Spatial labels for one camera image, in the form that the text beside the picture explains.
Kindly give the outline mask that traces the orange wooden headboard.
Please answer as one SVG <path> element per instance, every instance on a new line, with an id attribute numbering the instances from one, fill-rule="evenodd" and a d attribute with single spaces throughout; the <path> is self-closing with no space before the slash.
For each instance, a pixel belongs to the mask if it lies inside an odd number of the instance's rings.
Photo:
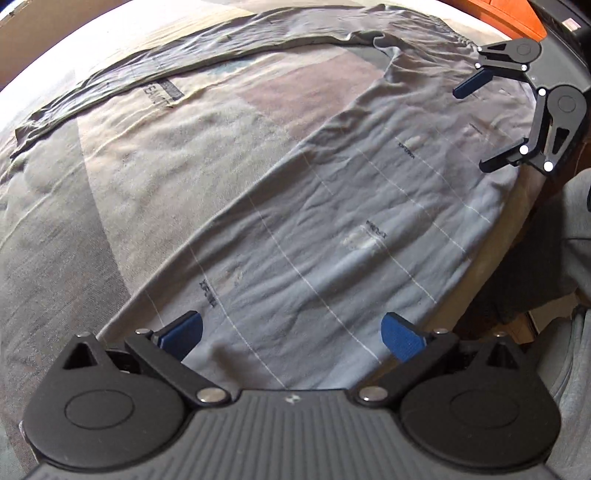
<path id="1" fill-rule="evenodd" d="M 540 41 L 547 31 L 527 0 L 449 0 L 447 4 L 495 27 L 511 39 Z"/>

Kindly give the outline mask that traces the grey trousered leg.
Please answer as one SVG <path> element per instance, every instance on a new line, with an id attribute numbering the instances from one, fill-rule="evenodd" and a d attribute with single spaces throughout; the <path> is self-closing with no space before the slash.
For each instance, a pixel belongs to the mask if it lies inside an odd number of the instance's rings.
<path id="1" fill-rule="evenodd" d="M 542 331 L 538 364 L 562 427 L 549 458 L 564 479 L 590 477 L 590 171 L 580 172 L 548 205 L 541 256 L 541 302 L 582 297 L 567 318 Z"/>

